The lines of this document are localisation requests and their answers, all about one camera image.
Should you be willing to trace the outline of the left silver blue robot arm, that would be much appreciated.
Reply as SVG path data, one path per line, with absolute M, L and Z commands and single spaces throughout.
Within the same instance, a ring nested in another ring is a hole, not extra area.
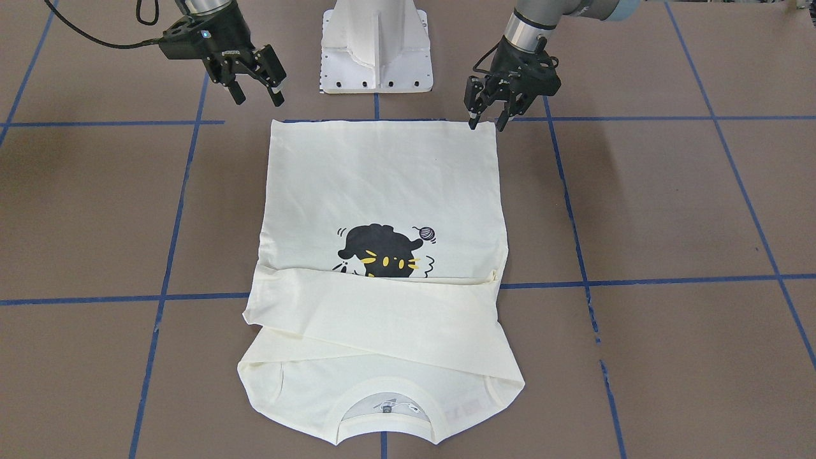
M 558 59 L 547 53 L 549 38 L 562 17 L 621 21 L 639 1 L 518 1 L 499 42 L 475 65 L 467 79 L 463 103 L 469 127 L 496 101 L 504 103 L 495 123 L 503 131 L 513 117 L 523 115 L 539 97 L 554 96 L 562 86 Z

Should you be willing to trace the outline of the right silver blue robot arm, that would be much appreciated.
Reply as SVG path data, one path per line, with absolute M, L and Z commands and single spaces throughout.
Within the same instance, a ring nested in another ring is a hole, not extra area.
M 237 75 L 249 75 L 268 90 L 275 106 L 284 102 L 286 77 L 271 45 L 256 48 L 236 1 L 178 1 L 184 16 L 163 32 L 158 46 L 169 60 L 199 60 L 209 78 L 226 87 L 237 105 L 245 94 Z

